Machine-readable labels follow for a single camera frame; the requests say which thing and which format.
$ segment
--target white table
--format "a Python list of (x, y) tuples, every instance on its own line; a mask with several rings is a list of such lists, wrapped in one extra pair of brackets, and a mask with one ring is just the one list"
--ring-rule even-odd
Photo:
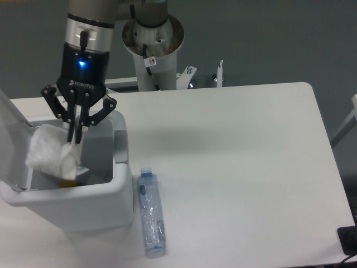
[[(133, 175), (160, 180), (167, 253), (144, 255), (129, 227), (64, 233), (0, 201), (0, 267), (289, 267), (340, 262), (354, 225), (306, 83), (113, 94)], [(26, 116), (42, 98), (15, 99)]]

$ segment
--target white cylindrical robot mount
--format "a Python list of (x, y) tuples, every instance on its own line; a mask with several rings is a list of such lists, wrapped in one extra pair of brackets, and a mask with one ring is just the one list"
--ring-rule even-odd
[(123, 42), (134, 58), (139, 91), (176, 89), (177, 52), (183, 41), (184, 28), (171, 15), (154, 27), (138, 19), (127, 22)]

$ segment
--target metal bracket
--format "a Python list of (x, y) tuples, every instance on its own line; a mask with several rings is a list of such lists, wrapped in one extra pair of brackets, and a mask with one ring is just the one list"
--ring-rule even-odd
[(72, 142), (73, 134), (75, 131), (75, 115), (76, 115), (76, 90), (75, 88), (70, 89), (70, 94), (67, 102), (67, 123), (69, 124), (67, 142)]
[(85, 92), (81, 110), (80, 110), (78, 128), (76, 131), (76, 143), (80, 143), (80, 141), (82, 139), (83, 127), (88, 127), (87, 120), (88, 120), (88, 115), (89, 115), (89, 101), (90, 101), (90, 92)]
[(190, 87), (190, 82), (196, 71), (197, 68), (193, 66), (187, 66), (180, 77), (176, 80), (176, 89), (192, 88)]
[(47, 104), (50, 106), (55, 117), (67, 122), (68, 113), (62, 106), (57, 97), (57, 87), (54, 85), (48, 85), (41, 91), (42, 96), (45, 98)]
[(103, 98), (103, 108), (96, 114), (89, 116), (85, 126), (96, 126), (100, 121), (104, 119), (108, 114), (112, 112), (117, 106), (117, 101), (108, 95)]

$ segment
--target blue led light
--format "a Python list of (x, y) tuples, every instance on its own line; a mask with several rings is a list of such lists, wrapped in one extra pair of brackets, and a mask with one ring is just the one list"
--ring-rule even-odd
[(79, 63), (79, 66), (80, 66), (81, 68), (84, 68), (84, 67), (85, 67), (85, 64), (86, 64), (85, 61), (80, 60), (80, 61), (78, 61), (78, 63)]

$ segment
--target black cable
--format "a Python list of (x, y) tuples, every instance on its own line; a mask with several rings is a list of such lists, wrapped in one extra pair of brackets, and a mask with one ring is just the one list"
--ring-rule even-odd
[(135, 6), (133, 4), (130, 5), (130, 16), (131, 18), (135, 18)]
[[(147, 49), (147, 46), (144, 44), (143, 45), (143, 58), (144, 59), (147, 59), (147, 55), (146, 55), (146, 49)], [(154, 76), (152, 75), (152, 72), (150, 70), (150, 66), (146, 67), (146, 71), (147, 71), (147, 74), (151, 77), (151, 80), (152, 82), (154, 83), (154, 86), (156, 88), (157, 91), (161, 91), (160, 87), (158, 86)]]
[(337, 268), (342, 268), (343, 264), (345, 263), (345, 261), (349, 260), (350, 258), (353, 258), (354, 256), (357, 256), (357, 253), (353, 254), (353, 255), (350, 255), (347, 258), (345, 258), (343, 261), (340, 262), (340, 264), (337, 266)]

